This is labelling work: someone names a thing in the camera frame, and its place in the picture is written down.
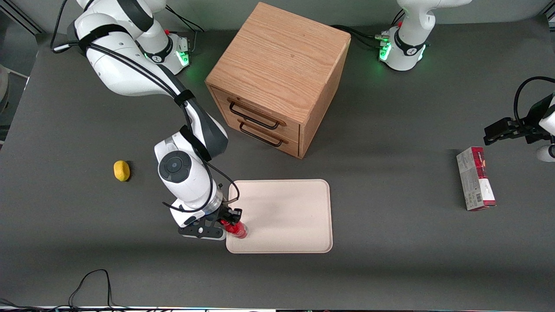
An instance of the wooden box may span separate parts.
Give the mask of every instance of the wooden box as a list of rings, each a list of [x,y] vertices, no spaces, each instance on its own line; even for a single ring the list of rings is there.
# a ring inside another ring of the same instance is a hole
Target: wooden box
[[[258,3],[208,77],[227,124],[303,158],[333,99],[351,37]]]

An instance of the red can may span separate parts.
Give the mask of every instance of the red can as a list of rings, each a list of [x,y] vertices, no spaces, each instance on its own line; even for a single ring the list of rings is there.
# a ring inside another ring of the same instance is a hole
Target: red can
[[[246,225],[239,221],[237,224],[235,225],[231,225],[229,222],[227,222],[226,220],[220,220],[220,223],[224,226],[224,229],[231,235],[237,237],[237,238],[245,238],[246,235],[249,232],[249,229],[246,227]]]

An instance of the yellow lemon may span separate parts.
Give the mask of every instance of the yellow lemon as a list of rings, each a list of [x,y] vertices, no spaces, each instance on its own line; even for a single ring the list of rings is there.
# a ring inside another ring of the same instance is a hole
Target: yellow lemon
[[[115,178],[120,180],[121,182],[127,181],[127,179],[129,179],[129,176],[131,175],[129,165],[123,160],[118,160],[114,163],[114,175]]]

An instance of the drawer handle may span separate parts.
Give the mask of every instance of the drawer handle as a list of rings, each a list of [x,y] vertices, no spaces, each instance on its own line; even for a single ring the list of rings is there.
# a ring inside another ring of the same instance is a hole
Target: drawer handle
[[[232,102],[232,103],[229,105],[229,110],[230,110],[232,113],[234,113],[235,115],[241,116],[241,117],[245,118],[245,119],[248,120],[248,121],[254,122],[255,124],[257,124],[257,125],[259,125],[259,126],[261,126],[261,127],[264,127],[264,128],[266,128],[266,129],[270,129],[270,130],[275,130],[275,129],[278,127],[278,125],[279,125],[279,122],[276,122],[275,125],[267,125],[267,124],[265,124],[265,123],[263,123],[263,122],[260,122],[260,121],[258,121],[258,120],[256,120],[256,119],[252,118],[252,117],[249,117],[249,116],[247,116],[247,115],[245,115],[245,114],[243,114],[243,113],[240,113],[240,112],[236,111],[235,109],[233,109],[233,106],[235,106],[235,102]]]
[[[241,123],[241,124],[239,125],[239,129],[241,129],[241,132],[243,132],[243,133],[245,133],[245,134],[247,134],[247,135],[250,135],[251,137],[253,137],[253,138],[255,138],[255,139],[258,139],[258,140],[260,140],[260,141],[262,141],[262,142],[264,142],[264,143],[266,143],[266,144],[268,144],[268,145],[271,145],[271,146],[273,146],[273,147],[280,147],[281,144],[283,143],[283,140],[279,140],[278,143],[272,143],[272,142],[270,142],[270,141],[268,141],[268,140],[266,140],[266,139],[264,139],[264,138],[259,137],[258,135],[254,134],[254,133],[252,133],[252,132],[248,132],[247,130],[243,129],[243,126],[244,126],[244,125],[245,125],[244,123]]]

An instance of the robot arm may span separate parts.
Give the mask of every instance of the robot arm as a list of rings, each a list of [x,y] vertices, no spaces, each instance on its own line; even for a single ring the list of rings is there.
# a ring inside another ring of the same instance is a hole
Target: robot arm
[[[216,228],[214,222],[224,219],[236,224],[240,210],[232,210],[223,202],[207,167],[207,161],[227,147],[223,127],[196,103],[192,93],[167,68],[144,58],[133,37],[113,17],[85,14],[76,20],[75,28],[81,49],[110,90],[127,96],[169,95],[183,110],[187,124],[154,148],[158,174],[177,197],[167,206],[182,235],[225,238],[225,232]],[[207,220],[211,221],[208,226],[204,224]]]
[[[472,0],[397,0],[405,11],[402,26],[393,26],[382,32],[383,36],[393,37],[384,47],[380,60],[396,71],[413,68],[422,58],[426,48],[424,42],[436,25],[436,17],[431,10],[453,8],[469,4]]]
[[[132,40],[140,44],[140,55],[155,64],[162,64],[172,74],[189,65],[188,42],[176,34],[166,34],[153,13],[166,6],[166,0],[77,0],[85,12],[75,21],[77,32],[80,19],[93,14],[106,14],[115,24],[124,27]]]

